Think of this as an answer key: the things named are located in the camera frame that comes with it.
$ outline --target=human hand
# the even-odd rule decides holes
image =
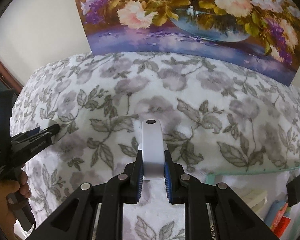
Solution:
[[[29,185],[27,183],[28,176],[22,171],[19,182],[15,180],[0,181],[0,228],[5,233],[8,240],[15,240],[14,224],[16,218],[12,211],[8,208],[6,197],[10,193],[20,192],[25,198],[31,197]]]

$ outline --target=gray leaf pattern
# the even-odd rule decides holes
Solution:
[[[155,231],[139,216],[135,225],[135,231],[142,240],[156,240]]]
[[[172,230],[174,227],[174,221],[163,226],[159,232],[159,240],[166,240],[172,235]]]
[[[27,164],[38,225],[84,180],[106,182],[133,161],[147,119],[160,121],[173,160],[201,179],[300,167],[300,89],[204,57],[86,53],[48,64],[16,101],[11,133],[47,118],[60,124],[56,142]],[[129,240],[185,239],[176,220],[134,218]]]

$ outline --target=finger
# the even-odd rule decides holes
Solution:
[[[24,171],[21,171],[19,181],[20,181],[21,185],[25,185],[27,183],[27,181],[28,181],[28,175]]]
[[[29,189],[29,185],[28,183],[26,183],[20,187],[19,192],[21,195],[25,195],[29,191]]]
[[[31,191],[28,191],[25,195],[23,195],[25,198],[30,198],[32,195]]]
[[[10,193],[15,193],[19,190],[20,184],[15,180],[0,181],[0,200],[5,199]]]

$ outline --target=silver screw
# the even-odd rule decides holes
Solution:
[[[87,190],[87,189],[90,188],[90,184],[89,184],[89,183],[83,183],[83,184],[81,184],[80,188],[81,188],[82,190]]]
[[[182,174],[182,175],[180,176],[180,178],[181,178],[182,180],[189,180],[189,179],[190,179],[190,175],[189,175],[189,174]]]
[[[228,187],[228,185],[224,182],[220,182],[218,183],[218,188],[219,189],[226,189]]]
[[[121,174],[118,175],[118,179],[119,179],[119,180],[125,180],[125,179],[127,179],[127,178],[128,178],[128,175],[127,175],[127,174],[121,173]]]

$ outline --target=white object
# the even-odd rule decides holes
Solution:
[[[232,190],[252,209],[257,215],[267,203],[268,192],[254,188],[232,188]]]
[[[40,120],[38,123],[40,125],[40,132],[41,132],[44,129],[47,129],[48,127],[56,124],[57,122],[52,119],[43,119],[43,120]],[[52,143],[54,143],[54,138],[55,138],[55,135],[51,137]]]
[[[161,124],[158,120],[145,120],[141,124],[143,172],[145,180],[164,177],[164,151]]]

